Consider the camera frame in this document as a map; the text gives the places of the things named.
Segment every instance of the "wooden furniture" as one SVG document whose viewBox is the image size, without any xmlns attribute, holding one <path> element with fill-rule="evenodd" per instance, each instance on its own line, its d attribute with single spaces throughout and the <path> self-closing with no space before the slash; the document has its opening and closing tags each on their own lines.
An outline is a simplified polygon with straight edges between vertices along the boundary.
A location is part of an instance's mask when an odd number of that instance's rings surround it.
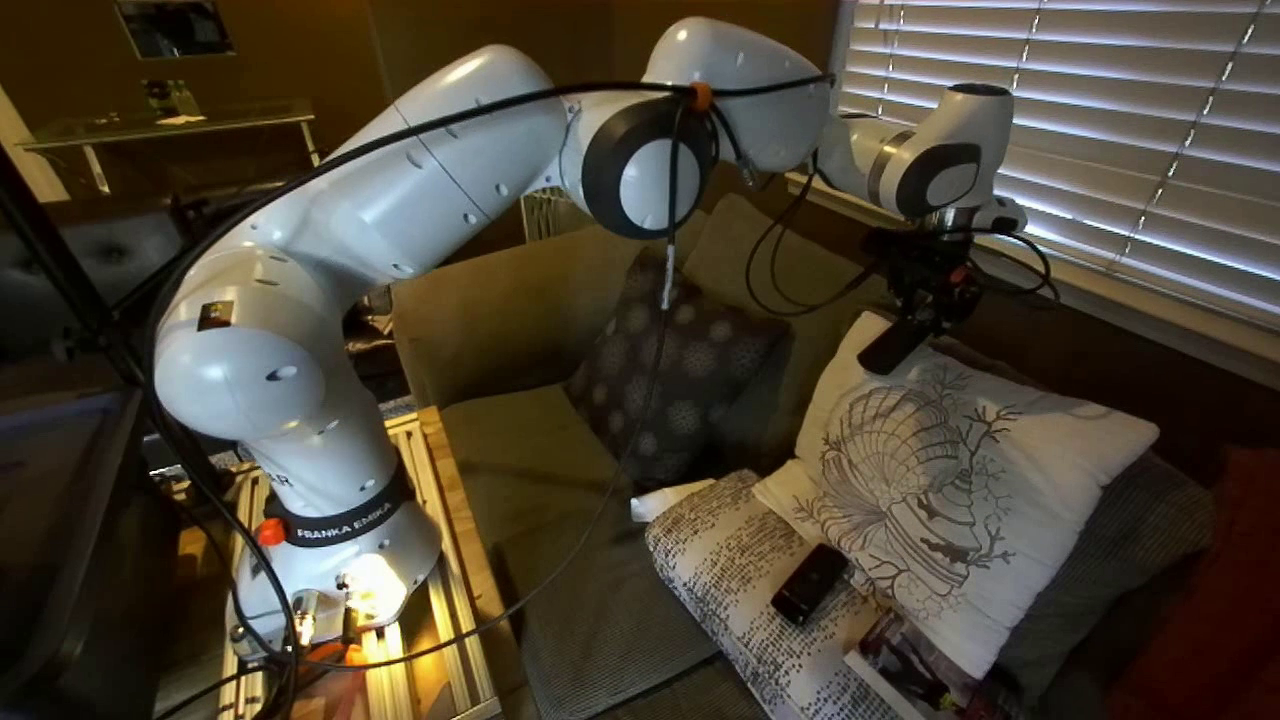
<svg viewBox="0 0 1280 720">
<path fill-rule="evenodd" d="M 112 181 L 106 159 L 95 155 L 101 145 L 147 145 L 147 138 L 181 138 L 181 134 L 207 134 L 207 133 L 248 133 L 248 128 L 295 128 L 300 145 L 321 163 L 316 138 L 311 138 L 316 113 L 300 99 L 279 102 L 240 102 L 240 106 L 207 106 L 205 117 L 101 117 L 101 120 L 61 120 L 32 134 L 32 153 L 61 153 L 79 148 L 87 175 L 101 194 L 112 194 Z"/>
<path fill-rule="evenodd" d="M 504 671 L 522 666 L 515 640 L 477 534 L 473 505 L 462 489 L 443 420 L 435 409 L 394 413 L 389 435 L 401 448 L 417 500 L 435 519 L 439 563 L 407 598 L 401 622 L 364 632 L 362 643 L 348 646 L 348 666 L 334 666 L 300 691 L 293 717 L 501 717 L 501 688 L 515 685 Z M 264 496 L 264 474 L 248 472 L 240 489 L 248 529 L 258 529 L 253 508 L 259 508 Z M 221 691 L 218 708 L 253 717 L 264 708 L 264 695 L 264 677 L 246 677 Z"/>
</svg>

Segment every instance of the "wall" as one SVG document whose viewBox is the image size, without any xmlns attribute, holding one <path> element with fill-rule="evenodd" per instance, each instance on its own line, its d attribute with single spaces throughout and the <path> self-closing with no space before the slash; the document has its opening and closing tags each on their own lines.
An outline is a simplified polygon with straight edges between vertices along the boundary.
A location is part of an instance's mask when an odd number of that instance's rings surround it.
<svg viewBox="0 0 1280 720">
<path fill-rule="evenodd" d="M 233 55 L 135 59 L 112 0 L 10 0 L 0 4 L 0 84 L 28 128 L 65 117 L 142 117 L 147 99 L 142 80 L 181 75 L 205 106 L 258 99 L 308 99 L 316 106 L 321 153 L 354 134 L 384 106 L 384 84 L 371 52 L 364 0 L 221 0 L 233 32 Z M 279 171 L 300 159 L 300 138 L 279 133 L 218 134 L 218 148 L 170 145 L 112 148 L 125 167 L 125 192 L 170 192 L 163 185 L 201 185 L 201 175 Z M 93 194 L 77 155 L 56 159 L 72 194 Z"/>
<path fill-rule="evenodd" d="M 652 41 L 682 14 L 721 14 L 767 32 L 829 67 L 836 0 L 369 0 L 382 35 L 384 84 L 414 89 L 439 63 L 515 44 L 570 80 L 637 80 Z"/>
<path fill-rule="evenodd" d="M 145 117 L 142 80 L 188 80 L 205 106 L 293 99 L 316 106 L 334 153 L 398 91 L 480 46 L 515 44 L 554 80 L 637 80 L 652 41 L 682 14 L 759 26 L 829 59 L 836 0 L 221 0 L 233 55 L 135 59 L 112 0 L 0 4 L 0 89 L 28 128 L 70 117 Z M 51 163 L 72 194 L 95 194 L 77 153 Z M 246 185 L 305 167 L 300 138 L 235 133 L 106 148 L 122 194 Z"/>
</svg>

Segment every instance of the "cable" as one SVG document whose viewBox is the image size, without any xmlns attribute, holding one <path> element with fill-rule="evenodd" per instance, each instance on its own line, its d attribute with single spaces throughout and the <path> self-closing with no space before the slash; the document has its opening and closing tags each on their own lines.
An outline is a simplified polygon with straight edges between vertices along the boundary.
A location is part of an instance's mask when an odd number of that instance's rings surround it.
<svg viewBox="0 0 1280 720">
<path fill-rule="evenodd" d="M 804 84 L 829 84 L 829 75 L 779 80 L 779 84 L 759 84 L 759 89 L 723 89 L 721 94 L 767 94 L 767 91 L 787 91 L 787 89 L 804 89 Z M 145 342 L 155 347 L 162 314 L 163 314 L 163 308 L 174 302 L 181 280 L 193 272 L 193 262 L 198 262 L 229 226 L 235 226 L 240 221 L 248 221 L 258 206 L 264 206 L 264 203 L 272 203 L 272 200 L 279 200 L 279 194 L 287 194 L 287 192 L 300 192 L 305 185 L 311 185 L 311 181 L 321 181 L 321 175 L 329 175 L 329 171 L 335 171 L 335 167 L 346 167 L 346 163 L 354 163 L 354 159 L 362 159 L 362 155 L 371 155 L 371 153 L 382 153 L 382 148 L 389 148 L 389 145 L 401 145 L 401 138 L 414 138 L 414 134 L 426 134 L 426 133 L 448 128 L 448 122 L 480 120 L 480 117 L 494 117 L 494 113 L 510 113 L 510 106 L 522 106 L 522 102 L 539 102 L 539 99 L 556 99 L 556 94 L 584 94 L 584 91 L 672 91 L 672 94 L 693 94 L 695 89 L 688 89 L 688 84 L 564 84 L 564 89 L 526 91 L 526 94 L 510 94 L 510 99 L 480 102 L 480 106 L 448 113 L 448 117 L 435 117 L 435 120 L 426 120 L 426 122 L 389 133 L 389 134 L 382 134 L 382 138 L 369 138 L 369 145 L 362 145 L 362 148 L 348 148 L 348 153 L 342 153 L 342 155 L 329 155 L 321 167 L 305 171 L 295 185 L 287 185 L 287 186 L 279 186 L 279 192 L 272 192 L 272 194 L 240 206 L 235 216 L 229 216 L 229 221 L 226 221 L 218 233 L 207 233 L 193 252 L 183 252 L 181 262 L 174 262 L 170 280 L 155 286 L 155 302 L 152 302 L 147 322 L 145 322 L 145 328 L 147 328 Z M 218 472 L 212 472 L 207 456 L 201 450 L 198 435 L 193 435 L 188 428 L 174 423 L 163 409 L 155 413 L 155 423 L 162 423 L 162 435 L 163 435 L 163 438 L 181 450 L 181 458 L 188 463 L 193 489 L 221 511 L 221 519 L 226 519 L 229 529 L 235 529 L 235 532 L 246 534 L 253 561 L 264 568 L 264 576 L 270 576 L 270 583 L 272 583 L 272 590 L 277 590 L 277 598 L 279 598 L 279 613 L 286 613 L 286 643 L 287 643 L 293 651 L 272 651 L 270 658 L 286 658 L 286 666 L 287 666 L 287 678 L 279 685 L 286 708 L 287 708 L 287 688 L 295 685 L 293 671 L 300 666 L 300 654 L 305 654 L 305 643 L 300 643 L 295 622 L 293 622 L 287 590 L 286 590 L 277 568 L 270 563 L 264 546 L 258 544 L 253 529 L 246 529 L 246 519 L 240 519 L 235 511 L 229 511 L 226 500 L 218 496 L 218 489 L 212 489 L 212 485 L 218 485 L 218 481 L 212 481 Z"/>
<path fill-rule="evenodd" d="M 1035 284 L 1017 284 L 1017 286 L 991 284 L 991 286 L 1009 293 L 1009 294 L 1039 294 L 1039 293 L 1049 293 L 1049 298 L 1059 302 L 1059 286 L 1051 280 L 1049 252 L 1035 241 L 1021 236 L 1021 233 L 1001 233 L 1001 236 L 1021 241 L 1035 254 L 1035 262 L 1028 262 L 1021 254 L 1004 254 L 1001 252 L 1004 262 L 1017 262 L 1021 272 L 1035 276 Z"/>
<path fill-rule="evenodd" d="M 682 212 L 682 128 L 683 128 L 683 102 L 676 106 L 672 117 L 672 155 L 667 155 L 667 241 L 665 241 L 665 280 L 661 280 L 661 328 L 657 328 L 657 342 L 652 342 L 652 363 L 648 363 L 648 380 L 645 380 L 645 395 L 641 395 L 641 414 L 648 414 L 652 409 L 652 388 L 657 388 L 657 372 L 665 363 L 665 351 L 667 351 L 667 321 L 672 321 L 672 276 L 676 276 L 676 212 Z M 443 651 L 454 643 L 464 643 L 473 637 L 483 637 L 483 632 L 498 632 L 504 629 L 510 619 L 515 619 L 528 602 L 537 602 L 570 568 L 573 561 L 587 546 L 587 539 L 600 532 L 604 516 L 618 508 L 611 500 L 625 496 L 625 469 L 637 450 L 637 435 L 628 435 L 625 450 L 622 450 L 622 474 L 618 474 L 618 492 L 607 492 L 600 500 L 600 508 L 591 511 L 587 529 L 576 534 L 576 544 L 559 556 L 559 563 L 554 571 L 546 571 L 522 598 L 513 598 L 501 617 L 462 632 L 462 637 L 448 637 L 439 643 L 430 643 L 430 646 L 417 646 L 417 651 L 406 651 L 406 654 L 394 654 L 394 658 L 376 658 L 376 663 L 342 663 L 346 671 L 371 671 L 371 666 L 398 666 L 398 663 L 414 663 L 422 654 L 434 654 L 434 651 Z"/>
<path fill-rule="evenodd" d="M 751 241 L 751 252 L 750 252 L 750 262 L 744 262 L 744 286 L 750 286 L 751 302 L 757 302 L 759 313 L 767 313 L 767 314 L 813 314 L 813 313 L 821 313 L 821 308 L 842 302 L 847 293 L 857 293 L 865 280 L 872 280 L 872 276 L 880 272 L 880 260 L 872 260 L 868 268 L 861 268 L 857 276 L 847 276 L 847 280 L 844 280 L 832 294 L 823 294 L 823 298 L 799 298 L 799 294 L 792 294 L 792 293 L 786 286 L 786 280 L 779 280 L 779 243 L 786 243 L 786 236 L 787 236 L 792 216 L 804 206 L 804 200 L 810 200 L 810 192 L 813 192 L 813 181 L 817 181 L 817 171 L 804 171 L 799 192 L 796 192 L 792 203 L 787 203 L 786 212 L 778 212 L 778 216 L 767 221 L 767 226 Z M 786 302 L 764 298 L 764 293 L 757 286 L 757 262 L 759 262 L 759 252 L 764 252 L 767 241 L 774 241 L 774 248 L 767 248 L 767 284 L 774 284 L 774 293 L 778 293 Z"/>
<path fill-rule="evenodd" d="M 226 546 L 226 539 L 205 525 L 205 516 L 198 516 L 188 508 L 188 519 L 207 534 L 207 546 L 218 552 L 221 568 L 229 568 L 229 583 L 233 583 L 233 613 L 235 613 L 235 622 L 248 632 L 248 640 L 264 651 L 264 654 L 277 654 L 277 646 L 248 622 L 246 617 L 246 598 L 240 598 L 240 586 L 235 586 L 235 571 L 233 571 L 233 552 Z"/>
<path fill-rule="evenodd" d="M 240 685 L 240 678 L 253 677 L 253 671 L 264 671 L 264 666 L 246 663 L 240 671 L 221 677 L 221 678 L 198 688 L 193 695 L 170 702 L 155 720 L 174 720 L 174 717 L 181 717 L 183 708 L 201 702 L 205 695 L 212 695 L 212 691 L 221 691 L 221 688 L 229 688 L 229 685 Z"/>
</svg>

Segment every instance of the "white pillow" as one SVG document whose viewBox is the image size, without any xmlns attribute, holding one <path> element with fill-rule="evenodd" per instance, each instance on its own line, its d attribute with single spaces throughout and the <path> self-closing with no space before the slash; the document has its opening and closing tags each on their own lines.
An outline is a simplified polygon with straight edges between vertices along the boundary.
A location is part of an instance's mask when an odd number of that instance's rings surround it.
<svg viewBox="0 0 1280 720">
<path fill-rule="evenodd" d="M 759 708 L 779 720 L 885 720 L 872 685 L 844 663 L 861 597 L 832 586 L 804 629 L 774 607 L 813 544 L 751 500 L 751 472 L 734 472 L 657 516 L 645 532 L 657 576 L 716 640 Z"/>
<path fill-rule="evenodd" d="M 757 496 L 799 534 L 836 544 L 857 578 L 984 677 L 1157 423 L 974 372 L 928 342 L 872 374 L 857 357 L 885 328 L 872 313 L 847 328 L 810 402 L 796 463 Z"/>
</svg>

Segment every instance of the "chair cushion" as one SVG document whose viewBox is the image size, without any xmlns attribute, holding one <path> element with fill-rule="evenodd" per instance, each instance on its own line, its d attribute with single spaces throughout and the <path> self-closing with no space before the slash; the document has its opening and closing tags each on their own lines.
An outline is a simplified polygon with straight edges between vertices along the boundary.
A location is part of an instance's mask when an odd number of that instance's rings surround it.
<svg viewBox="0 0 1280 720">
<path fill-rule="evenodd" d="M 559 383 L 443 409 L 539 717 L 596 717 L 716 654 L 657 578 L 611 450 Z"/>
</svg>

